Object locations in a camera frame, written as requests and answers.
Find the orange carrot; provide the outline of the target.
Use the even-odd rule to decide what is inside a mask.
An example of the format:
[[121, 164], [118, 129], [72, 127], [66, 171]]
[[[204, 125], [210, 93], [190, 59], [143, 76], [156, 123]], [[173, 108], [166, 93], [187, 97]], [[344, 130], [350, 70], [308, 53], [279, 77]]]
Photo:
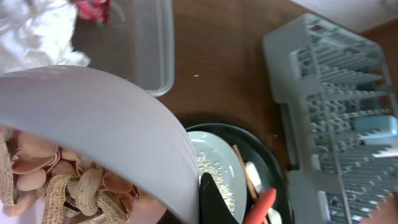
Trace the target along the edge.
[[273, 206], [277, 196], [275, 188], [266, 190], [255, 202], [250, 212], [243, 220], [243, 224], [262, 224], [268, 210]]

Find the pile of white rice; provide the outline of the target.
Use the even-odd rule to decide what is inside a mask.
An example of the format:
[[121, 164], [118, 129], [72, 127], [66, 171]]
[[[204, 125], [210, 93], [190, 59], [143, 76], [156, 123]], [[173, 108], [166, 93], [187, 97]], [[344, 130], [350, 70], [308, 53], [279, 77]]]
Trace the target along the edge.
[[209, 173], [212, 176], [226, 206], [228, 207], [228, 210], [234, 214], [234, 193], [225, 179], [224, 167], [219, 162], [209, 160], [204, 152], [200, 152], [197, 155], [197, 163], [199, 177], [204, 173]]

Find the red snack wrapper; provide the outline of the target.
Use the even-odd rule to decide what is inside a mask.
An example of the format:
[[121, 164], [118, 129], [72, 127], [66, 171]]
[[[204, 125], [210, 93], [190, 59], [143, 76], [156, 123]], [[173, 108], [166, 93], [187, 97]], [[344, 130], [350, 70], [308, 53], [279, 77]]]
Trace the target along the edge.
[[72, 0], [78, 10], [77, 18], [106, 26], [109, 22], [111, 0]]

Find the white tissue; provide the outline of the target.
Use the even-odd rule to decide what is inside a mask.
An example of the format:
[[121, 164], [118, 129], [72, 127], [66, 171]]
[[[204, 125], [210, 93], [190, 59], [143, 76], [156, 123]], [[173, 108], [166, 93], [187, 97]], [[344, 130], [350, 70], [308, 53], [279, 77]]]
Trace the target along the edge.
[[72, 46], [78, 10], [65, 0], [1, 0], [1, 75], [54, 65], [86, 67]]

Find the grey plate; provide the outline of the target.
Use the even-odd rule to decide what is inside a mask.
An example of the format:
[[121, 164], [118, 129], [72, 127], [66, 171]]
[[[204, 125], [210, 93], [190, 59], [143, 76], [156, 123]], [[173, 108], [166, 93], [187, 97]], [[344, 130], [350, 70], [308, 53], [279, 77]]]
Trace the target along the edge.
[[242, 223], [246, 210], [247, 187], [243, 169], [234, 149], [219, 136], [205, 131], [189, 131], [189, 138], [198, 155], [204, 152], [211, 161], [219, 162], [224, 167], [224, 176], [232, 188], [235, 199], [233, 217]]

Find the peanut shells pile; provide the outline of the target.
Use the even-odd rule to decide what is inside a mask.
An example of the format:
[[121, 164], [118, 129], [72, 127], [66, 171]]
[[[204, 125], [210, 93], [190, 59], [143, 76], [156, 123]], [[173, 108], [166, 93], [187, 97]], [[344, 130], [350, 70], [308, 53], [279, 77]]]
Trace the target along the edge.
[[42, 223], [127, 223], [135, 185], [73, 150], [1, 127], [1, 203], [7, 217], [44, 201]]

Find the white plastic fork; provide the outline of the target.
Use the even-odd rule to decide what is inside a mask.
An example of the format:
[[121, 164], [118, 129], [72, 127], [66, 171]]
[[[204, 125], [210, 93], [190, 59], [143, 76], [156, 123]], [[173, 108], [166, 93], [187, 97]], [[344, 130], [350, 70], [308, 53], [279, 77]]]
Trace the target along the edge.
[[[245, 163], [246, 172], [248, 173], [248, 177], [251, 180], [254, 190], [259, 195], [264, 192], [264, 186], [262, 184], [262, 180], [260, 178], [259, 172], [255, 166], [255, 164], [251, 161], [247, 161]], [[268, 210], [267, 221], [270, 224], [282, 224], [282, 218], [280, 213], [273, 208]]]

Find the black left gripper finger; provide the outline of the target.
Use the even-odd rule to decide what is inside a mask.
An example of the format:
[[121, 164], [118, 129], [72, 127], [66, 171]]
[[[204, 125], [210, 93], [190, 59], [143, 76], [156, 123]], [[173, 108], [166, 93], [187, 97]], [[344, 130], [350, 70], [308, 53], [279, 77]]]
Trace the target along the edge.
[[200, 179], [200, 224], [238, 224], [225, 204], [211, 174]]

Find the pink bowl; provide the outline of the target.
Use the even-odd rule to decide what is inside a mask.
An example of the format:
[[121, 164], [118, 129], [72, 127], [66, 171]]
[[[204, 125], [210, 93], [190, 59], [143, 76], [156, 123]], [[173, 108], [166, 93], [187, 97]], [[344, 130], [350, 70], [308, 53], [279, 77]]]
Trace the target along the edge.
[[186, 130], [158, 99], [123, 78], [71, 65], [5, 74], [1, 124], [73, 149], [182, 222], [199, 221], [197, 159]]

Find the light blue cup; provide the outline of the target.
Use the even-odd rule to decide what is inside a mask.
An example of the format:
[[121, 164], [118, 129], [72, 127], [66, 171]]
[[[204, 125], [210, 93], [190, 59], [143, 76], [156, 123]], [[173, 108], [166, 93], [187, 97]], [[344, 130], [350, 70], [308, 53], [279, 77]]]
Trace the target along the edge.
[[368, 145], [397, 147], [397, 118], [391, 115], [363, 116], [354, 119], [355, 131], [366, 131], [360, 139]]

